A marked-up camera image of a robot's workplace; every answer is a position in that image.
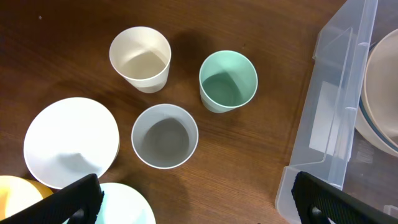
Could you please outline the beige bowl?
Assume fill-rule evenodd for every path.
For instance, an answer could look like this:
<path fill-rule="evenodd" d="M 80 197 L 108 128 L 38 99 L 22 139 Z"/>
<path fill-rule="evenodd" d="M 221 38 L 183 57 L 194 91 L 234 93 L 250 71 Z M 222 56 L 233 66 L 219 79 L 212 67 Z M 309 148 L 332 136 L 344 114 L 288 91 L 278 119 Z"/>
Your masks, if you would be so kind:
<path fill-rule="evenodd" d="M 373 125 L 397 147 L 397 30 L 387 34 L 371 51 L 364 97 Z"/>

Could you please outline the mint green cup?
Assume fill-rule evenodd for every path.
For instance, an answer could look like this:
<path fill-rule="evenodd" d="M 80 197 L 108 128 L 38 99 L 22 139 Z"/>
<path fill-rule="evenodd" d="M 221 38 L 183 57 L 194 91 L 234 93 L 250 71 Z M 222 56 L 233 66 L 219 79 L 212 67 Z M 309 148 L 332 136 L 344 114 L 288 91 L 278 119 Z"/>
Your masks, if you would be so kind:
<path fill-rule="evenodd" d="M 246 56 L 232 50 L 220 50 L 202 63 L 199 84 L 205 108 L 213 113 L 225 113 L 246 105 L 254 98 L 258 77 Z"/>

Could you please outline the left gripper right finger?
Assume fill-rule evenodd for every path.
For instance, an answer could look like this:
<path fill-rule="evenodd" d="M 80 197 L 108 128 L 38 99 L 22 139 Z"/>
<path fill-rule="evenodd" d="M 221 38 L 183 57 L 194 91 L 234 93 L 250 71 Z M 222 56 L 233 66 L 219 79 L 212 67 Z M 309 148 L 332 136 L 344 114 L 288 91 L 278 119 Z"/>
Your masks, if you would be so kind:
<path fill-rule="evenodd" d="M 305 224 L 397 224 L 397 219 L 300 171 L 291 190 L 300 221 Z"/>

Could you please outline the dark blue bowl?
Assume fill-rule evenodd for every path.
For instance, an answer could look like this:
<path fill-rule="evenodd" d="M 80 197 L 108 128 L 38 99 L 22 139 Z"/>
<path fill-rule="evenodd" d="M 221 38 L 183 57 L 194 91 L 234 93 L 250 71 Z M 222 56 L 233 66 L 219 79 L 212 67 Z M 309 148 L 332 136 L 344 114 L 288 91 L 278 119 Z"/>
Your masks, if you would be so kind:
<path fill-rule="evenodd" d="M 391 143 L 386 137 L 384 137 L 382 135 L 382 133 L 377 129 L 377 127 L 374 125 L 374 123 L 371 121 L 367 111 L 365 110 L 362 98 L 359 99 L 359 106 L 358 108 L 361 108 L 361 112 L 363 113 L 366 121 L 368 122 L 368 124 L 371 126 L 371 128 L 373 129 L 373 131 L 391 148 L 393 148 L 395 151 L 397 151 L 397 147 Z"/>

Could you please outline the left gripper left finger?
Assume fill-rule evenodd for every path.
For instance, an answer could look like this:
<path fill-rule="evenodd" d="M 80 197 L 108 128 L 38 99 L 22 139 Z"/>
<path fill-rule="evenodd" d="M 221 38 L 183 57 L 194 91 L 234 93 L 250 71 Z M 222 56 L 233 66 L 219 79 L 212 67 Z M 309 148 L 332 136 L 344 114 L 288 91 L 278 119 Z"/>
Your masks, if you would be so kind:
<path fill-rule="evenodd" d="M 98 176 L 88 174 L 51 196 L 1 221 L 14 223 L 95 224 L 104 199 Z"/>

